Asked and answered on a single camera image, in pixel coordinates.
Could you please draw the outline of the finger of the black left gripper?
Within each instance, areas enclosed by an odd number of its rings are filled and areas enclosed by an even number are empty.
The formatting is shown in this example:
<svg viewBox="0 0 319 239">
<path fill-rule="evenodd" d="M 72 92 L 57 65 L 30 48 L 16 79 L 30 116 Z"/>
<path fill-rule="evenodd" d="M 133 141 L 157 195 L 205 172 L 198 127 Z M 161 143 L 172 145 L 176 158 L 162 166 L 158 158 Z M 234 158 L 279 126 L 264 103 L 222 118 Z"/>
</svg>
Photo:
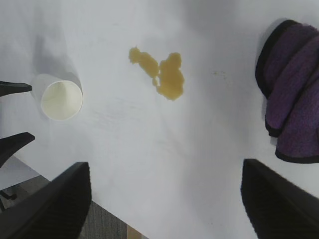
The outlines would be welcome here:
<svg viewBox="0 0 319 239">
<path fill-rule="evenodd" d="M 32 86 L 27 83 L 0 82 L 0 97 L 32 91 Z"/>
<path fill-rule="evenodd" d="M 35 140 L 35 136 L 29 132 L 15 134 L 0 139 L 0 167 L 21 148 Z"/>
</svg>

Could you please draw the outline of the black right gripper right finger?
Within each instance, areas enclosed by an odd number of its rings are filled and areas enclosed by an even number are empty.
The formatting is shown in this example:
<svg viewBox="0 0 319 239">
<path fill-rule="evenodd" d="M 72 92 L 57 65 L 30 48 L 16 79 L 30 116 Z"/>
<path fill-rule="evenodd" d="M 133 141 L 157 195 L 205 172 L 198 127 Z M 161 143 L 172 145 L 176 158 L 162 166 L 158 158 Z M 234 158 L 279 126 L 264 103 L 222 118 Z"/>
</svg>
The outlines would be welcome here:
<svg viewBox="0 0 319 239">
<path fill-rule="evenodd" d="M 317 239 L 319 200 L 260 161 L 245 159 L 241 198 L 260 239 Z"/>
</svg>

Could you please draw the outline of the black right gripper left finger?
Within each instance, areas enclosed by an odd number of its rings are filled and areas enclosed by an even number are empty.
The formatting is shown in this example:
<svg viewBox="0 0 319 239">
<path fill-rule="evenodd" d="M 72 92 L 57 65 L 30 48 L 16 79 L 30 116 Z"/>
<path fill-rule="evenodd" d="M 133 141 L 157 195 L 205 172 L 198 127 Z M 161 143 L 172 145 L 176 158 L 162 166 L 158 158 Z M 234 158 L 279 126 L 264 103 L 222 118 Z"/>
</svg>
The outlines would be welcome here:
<svg viewBox="0 0 319 239">
<path fill-rule="evenodd" d="M 90 209 L 90 168 L 77 162 L 0 215 L 2 239 L 76 239 Z"/>
</svg>

